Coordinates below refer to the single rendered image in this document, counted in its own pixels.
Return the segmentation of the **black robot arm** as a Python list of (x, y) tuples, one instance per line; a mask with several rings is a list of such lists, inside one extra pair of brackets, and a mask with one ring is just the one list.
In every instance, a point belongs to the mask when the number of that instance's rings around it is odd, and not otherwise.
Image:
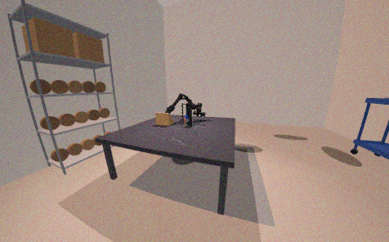
[[(173, 104), (170, 105), (169, 107), (167, 107), (165, 113), (169, 113), (169, 114), (170, 114), (170, 113), (175, 109), (174, 106), (177, 104), (177, 102), (178, 102), (179, 100), (187, 100), (187, 102), (188, 102), (189, 97), (186, 96), (186, 95), (184, 95), (184, 94), (181, 94), (181, 93), (180, 93), (179, 96), (178, 96), (178, 98), (173, 102)], [(197, 105), (195, 105), (194, 103), (191, 102), (191, 104), (192, 104), (192, 110), (195, 110), (195, 109), (196, 109), (197, 112), (200, 112), (200, 111), (201, 111), (202, 103), (198, 103)]]

